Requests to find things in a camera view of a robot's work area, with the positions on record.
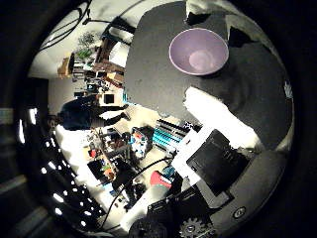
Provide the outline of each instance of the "person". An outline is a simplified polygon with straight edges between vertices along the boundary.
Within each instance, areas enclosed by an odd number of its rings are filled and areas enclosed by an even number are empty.
[[[118,116],[110,119],[103,119],[100,114],[107,111],[119,111],[127,109],[128,105],[120,106],[94,106],[88,105],[101,97],[100,94],[79,97],[75,100],[69,101],[61,107],[57,115],[51,115],[49,118],[49,125],[55,127],[61,125],[65,130],[90,130],[96,127],[104,127],[114,125],[121,119],[130,120],[127,113],[122,112]]]

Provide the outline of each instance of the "chair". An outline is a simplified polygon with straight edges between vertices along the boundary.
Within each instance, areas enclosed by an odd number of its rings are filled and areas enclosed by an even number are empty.
[[[112,22],[110,22],[108,24],[108,26],[106,27],[106,29],[104,30],[104,32],[101,35],[102,40],[107,38],[109,40],[112,40],[115,42],[120,42],[120,43],[123,43],[123,44],[128,45],[128,46],[130,45],[130,43],[125,42],[120,37],[114,36],[113,34],[111,34],[110,33],[111,28],[116,28],[118,30],[125,31],[125,32],[128,32],[128,33],[133,35],[136,32],[135,27],[130,26],[129,23],[127,23],[121,17],[116,17]]]
[[[121,67],[126,66],[130,47],[123,43],[117,43],[109,55],[109,61]]]

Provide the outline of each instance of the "black device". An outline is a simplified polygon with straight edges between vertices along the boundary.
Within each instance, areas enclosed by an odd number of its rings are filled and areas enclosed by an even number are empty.
[[[87,166],[89,167],[93,175],[96,177],[96,179],[102,179],[103,177],[105,177],[101,171],[101,168],[103,167],[101,160],[89,162]]]
[[[107,75],[107,72],[105,71],[97,71],[96,77],[104,77]]]
[[[97,84],[87,83],[87,91],[91,93],[98,93]]]
[[[226,190],[248,163],[242,154],[232,149],[229,140],[214,130],[187,164],[213,189]]]
[[[148,207],[147,216],[136,220],[129,231],[129,238],[197,237],[207,231],[210,224],[209,209],[197,187],[191,187],[178,195],[171,195]],[[184,231],[195,228],[195,232]]]

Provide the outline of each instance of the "dark gray table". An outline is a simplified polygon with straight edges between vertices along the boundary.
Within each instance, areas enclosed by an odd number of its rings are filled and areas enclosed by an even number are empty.
[[[233,114],[255,129],[268,149],[273,149],[289,129],[292,105],[283,90],[286,73],[261,43],[229,47],[227,64],[208,76],[187,75],[169,61],[171,40],[186,29],[210,29],[228,40],[225,15],[218,12],[204,23],[188,26],[184,23],[184,2],[164,4],[147,12],[127,59],[124,87],[128,100],[197,124],[182,104],[185,90],[196,86],[221,98]]]

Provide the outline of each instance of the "white wall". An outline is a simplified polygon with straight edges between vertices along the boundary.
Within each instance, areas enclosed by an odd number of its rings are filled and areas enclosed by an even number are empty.
[[[56,114],[59,112],[61,106],[74,98],[73,92],[80,91],[76,88],[84,86],[83,80],[72,82],[68,79],[52,79],[49,81],[49,112]]]
[[[146,11],[149,11],[157,5],[173,1],[174,0],[144,1],[127,12],[123,18],[127,19],[132,26],[136,27]],[[136,2],[138,2],[138,0],[93,0],[90,7],[90,17],[92,19],[111,21]],[[76,16],[76,12],[70,13],[56,27],[63,26],[65,23],[74,20]],[[62,59],[77,48],[78,37],[89,31],[102,34],[106,26],[104,23],[89,23],[85,26],[80,23],[63,41],[37,54],[30,68],[29,76],[47,79],[57,78],[57,68],[61,65]]]

